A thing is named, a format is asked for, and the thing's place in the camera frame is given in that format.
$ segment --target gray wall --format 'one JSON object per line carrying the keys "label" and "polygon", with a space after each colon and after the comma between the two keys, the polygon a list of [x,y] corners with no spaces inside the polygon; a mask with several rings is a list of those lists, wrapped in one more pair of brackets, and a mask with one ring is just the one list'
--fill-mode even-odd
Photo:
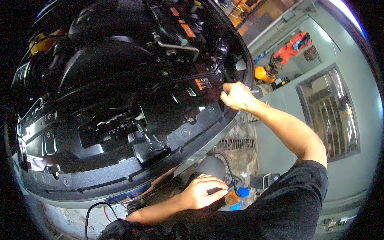
{"label": "gray wall", "polygon": [[[310,18],[292,26],[292,29],[298,27],[310,33],[322,64],[260,100],[268,101],[270,106],[305,121],[296,85],[336,63],[354,106],[361,152],[328,164],[329,189],[323,210],[329,210],[364,197],[364,194],[359,193],[370,186],[379,158],[383,115],[375,79],[360,49],[327,11],[319,6],[318,10],[319,13],[309,13]],[[274,32],[278,30],[272,28],[269,36]],[[288,33],[289,31],[285,31],[280,36]],[[262,122],[257,123],[256,131],[260,173],[286,172],[295,162],[295,156]]]}

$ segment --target car body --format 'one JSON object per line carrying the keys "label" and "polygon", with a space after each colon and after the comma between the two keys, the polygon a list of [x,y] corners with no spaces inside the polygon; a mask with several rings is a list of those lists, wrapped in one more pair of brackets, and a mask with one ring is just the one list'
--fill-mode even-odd
{"label": "car body", "polygon": [[234,125],[225,82],[253,60],[210,0],[50,1],[12,83],[13,166],[31,195],[86,209],[142,194],[186,169]]}

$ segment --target forearm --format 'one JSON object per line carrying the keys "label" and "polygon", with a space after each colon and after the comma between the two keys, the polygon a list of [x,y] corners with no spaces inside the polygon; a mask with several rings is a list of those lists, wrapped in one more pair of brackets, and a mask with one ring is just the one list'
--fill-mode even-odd
{"label": "forearm", "polygon": [[165,202],[139,209],[130,214],[125,220],[141,224],[158,223],[184,210],[180,207],[178,198],[179,196],[176,195]]}
{"label": "forearm", "polygon": [[316,158],[326,167],[325,147],[305,123],[296,117],[254,99],[246,111],[257,116],[293,152],[298,160]]}

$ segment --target drain grate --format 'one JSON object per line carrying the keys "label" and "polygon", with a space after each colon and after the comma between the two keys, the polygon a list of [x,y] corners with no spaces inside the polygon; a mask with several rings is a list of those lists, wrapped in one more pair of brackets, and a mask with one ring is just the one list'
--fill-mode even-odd
{"label": "drain grate", "polygon": [[231,148],[231,141],[232,139],[222,139],[220,142],[218,142],[211,151],[216,150],[238,150],[238,149],[253,149],[255,148],[255,139],[254,138],[241,138],[241,139],[234,139],[232,143]]}

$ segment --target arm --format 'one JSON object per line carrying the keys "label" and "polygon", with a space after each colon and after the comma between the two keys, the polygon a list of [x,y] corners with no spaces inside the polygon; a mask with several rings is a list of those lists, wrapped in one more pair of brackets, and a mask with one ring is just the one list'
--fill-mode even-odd
{"label": "arm", "polygon": [[[207,190],[215,187],[223,190],[208,195]],[[227,194],[227,189],[228,186],[220,179],[208,174],[202,174],[194,179],[181,194],[160,204],[139,209],[130,214],[125,220],[141,224],[158,223],[177,212],[206,207]]]}
{"label": "arm", "polygon": [[327,168],[323,142],[299,119],[254,98],[249,88],[241,82],[225,83],[221,99],[234,110],[244,110],[258,117],[297,156],[297,161],[313,160]]}

